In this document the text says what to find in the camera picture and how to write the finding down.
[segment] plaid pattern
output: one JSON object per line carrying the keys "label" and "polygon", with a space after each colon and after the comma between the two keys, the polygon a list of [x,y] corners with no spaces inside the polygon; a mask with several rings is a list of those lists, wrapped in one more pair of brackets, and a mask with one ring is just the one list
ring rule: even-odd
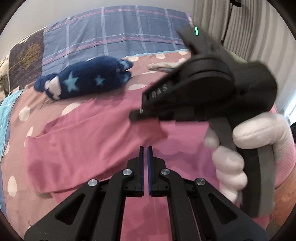
{"label": "plaid pattern", "polygon": [[100,55],[185,49],[175,29],[189,26],[186,13],[145,6],[102,7],[68,17],[44,30],[42,75]]}

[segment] blue fabric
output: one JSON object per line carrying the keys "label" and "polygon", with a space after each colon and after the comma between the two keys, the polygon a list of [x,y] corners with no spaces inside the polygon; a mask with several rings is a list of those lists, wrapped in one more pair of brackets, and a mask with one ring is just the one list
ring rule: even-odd
{"label": "blue fabric", "polygon": [[69,65],[59,74],[41,76],[34,88],[53,100],[108,92],[128,82],[131,73],[127,70],[132,66],[127,60],[100,56]]}
{"label": "blue fabric", "polygon": [[176,33],[184,27],[190,27],[186,13],[158,7],[102,7],[68,17],[44,30],[42,75],[102,55],[186,49]]}
{"label": "blue fabric", "polygon": [[1,160],[4,154],[4,151],[6,149],[6,146],[9,141],[10,136],[10,113],[12,110],[12,107],[14,103],[16,102],[19,95],[22,93],[22,90],[11,94],[7,98],[4,99],[0,106],[0,153],[1,153],[1,159],[0,159],[0,209],[3,212],[3,214],[6,216],[6,210],[5,210],[5,199],[4,199],[4,193],[3,193],[3,184],[2,184],[2,172],[1,172]]}

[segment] star pattern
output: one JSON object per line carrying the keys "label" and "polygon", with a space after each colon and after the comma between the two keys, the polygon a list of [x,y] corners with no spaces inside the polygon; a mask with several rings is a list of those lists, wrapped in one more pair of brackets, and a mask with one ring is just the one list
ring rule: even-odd
{"label": "star pattern", "polygon": [[73,71],[70,72],[68,79],[64,80],[64,84],[67,86],[67,90],[70,93],[72,90],[79,91],[79,88],[76,86],[76,81],[78,77],[73,78]]}
{"label": "star pattern", "polygon": [[119,63],[120,63],[121,65],[123,65],[123,70],[124,70],[124,71],[127,70],[127,69],[129,69],[129,65],[128,65],[128,63],[125,62],[124,60],[120,60]]}
{"label": "star pattern", "polygon": [[123,75],[123,79],[122,79],[122,83],[125,84],[125,83],[128,81],[128,79],[129,79],[128,74],[124,74],[124,75]]}
{"label": "star pattern", "polygon": [[104,85],[103,81],[105,80],[104,78],[102,78],[100,75],[94,79],[96,81],[97,86],[98,85]]}

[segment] blue stuffed toy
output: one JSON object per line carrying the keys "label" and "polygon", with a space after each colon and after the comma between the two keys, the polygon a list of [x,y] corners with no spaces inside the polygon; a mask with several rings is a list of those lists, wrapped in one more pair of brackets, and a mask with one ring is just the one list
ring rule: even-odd
{"label": "blue stuffed toy", "polygon": [[69,65],[59,74],[40,76],[34,84],[38,92],[45,92],[53,100],[103,93],[127,83],[133,66],[127,60],[100,56]]}

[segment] gloved hand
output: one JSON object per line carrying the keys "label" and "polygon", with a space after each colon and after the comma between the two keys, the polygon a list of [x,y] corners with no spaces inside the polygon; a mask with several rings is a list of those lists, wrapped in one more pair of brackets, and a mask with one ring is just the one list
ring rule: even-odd
{"label": "gloved hand", "polygon": [[[254,149],[268,144],[273,146],[276,162],[275,188],[280,186],[293,170],[296,161],[295,145],[284,116],[262,113],[236,126],[232,137],[235,145],[241,149]],[[204,144],[213,151],[212,160],[216,167],[220,192],[235,202],[238,192],[247,185],[247,176],[243,172],[243,157],[219,145],[219,139],[210,127],[206,132]]]}

